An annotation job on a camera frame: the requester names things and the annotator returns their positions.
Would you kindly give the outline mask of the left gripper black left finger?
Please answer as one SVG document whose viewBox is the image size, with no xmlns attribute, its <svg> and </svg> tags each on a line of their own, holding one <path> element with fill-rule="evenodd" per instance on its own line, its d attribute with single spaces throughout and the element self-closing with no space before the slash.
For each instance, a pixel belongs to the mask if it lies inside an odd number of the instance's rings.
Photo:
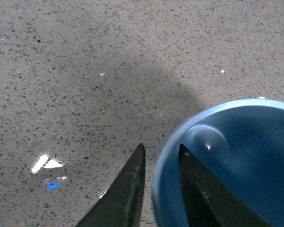
<svg viewBox="0 0 284 227">
<path fill-rule="evenodd" d="M 78 227 L 138 227 L 145 186 L 145 148 L 139 144 L 106 193 Z"/>
</svg>

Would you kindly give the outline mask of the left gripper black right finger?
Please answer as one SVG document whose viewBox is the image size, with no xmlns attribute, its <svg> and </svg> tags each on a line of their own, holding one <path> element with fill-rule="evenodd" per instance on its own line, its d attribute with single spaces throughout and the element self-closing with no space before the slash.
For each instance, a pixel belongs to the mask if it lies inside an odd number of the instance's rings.
<svg viewBox="0 0 284 227">
<path fill-rule="evenodd" d="M 180 188 L 191 227 L 268 227 L 183 144 L 178 153 Z"/>
</svg>

